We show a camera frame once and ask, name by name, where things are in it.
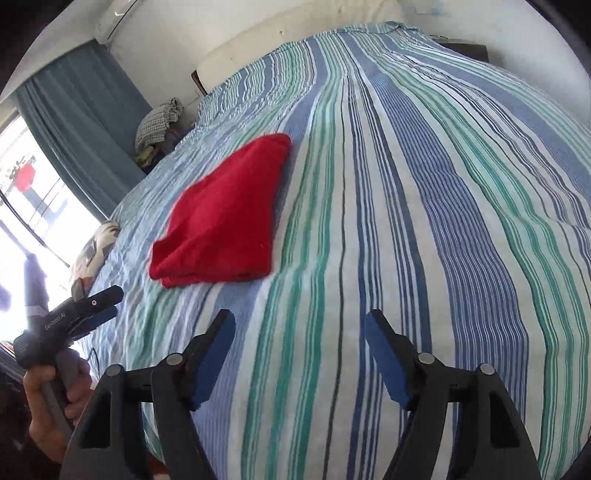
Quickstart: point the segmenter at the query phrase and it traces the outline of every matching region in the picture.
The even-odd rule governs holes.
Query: bright window
[[[99,226],[59,178],[20,116],[0,133],[0,189],[34,232],[70,265]],[[14,340],[27,324],[25,254],[18,244],[37,256],[47,275],[50,309],[70,297],[69,269],[38,243],[2,200],[0,222],[0,286],[11,295],[10,309],[0,312],[0,340]]]

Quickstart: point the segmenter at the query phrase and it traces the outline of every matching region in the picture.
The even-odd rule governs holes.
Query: silver bolt
[[[425,365],[431,365],[435,362],[435,357],[430,353],[423,352],[418,354],[418,361]]]
[[[480,366],[480,371],[485,375],[492,375],[495,373],[495,367],[493,367],[491,364],[482,364]]]
[[[110,365],[107,367],[107,370],[105,371],[105,373],[109,376],[109,377],[116,377],[117,375],[119,375],[121,372],[123,371],[123,367],[121,365]]]
[[[180,353],[171,353],[166,357],[166,363],[169,365],[178,365],[183,361],[183,356]]]

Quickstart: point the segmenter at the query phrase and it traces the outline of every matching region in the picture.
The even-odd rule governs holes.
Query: folded red cloth
[[[230,155],[174,206],[149,275],[166,288],[254,280],[271,272],[273,205],[290,137],[266,135]]]

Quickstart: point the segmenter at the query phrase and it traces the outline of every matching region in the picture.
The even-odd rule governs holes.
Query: pillow
[[[112,250],[120,231],[119,225],[110,220],[98,227],[95,234],[88,240],[70,270],[74,300],[88,296],[88,292]]]
[[[183,113],[178,98],[173,98],[152,110],[144,117],[135,134],[135,152],[139,154],[150,145],[164,140],[168,126],[175,123]]]

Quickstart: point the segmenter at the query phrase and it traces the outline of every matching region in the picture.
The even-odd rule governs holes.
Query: curtain
[[[145,177],[134,141],[150,105],[95,40],[40,70],[15,99],[58,175],[100,221]]]

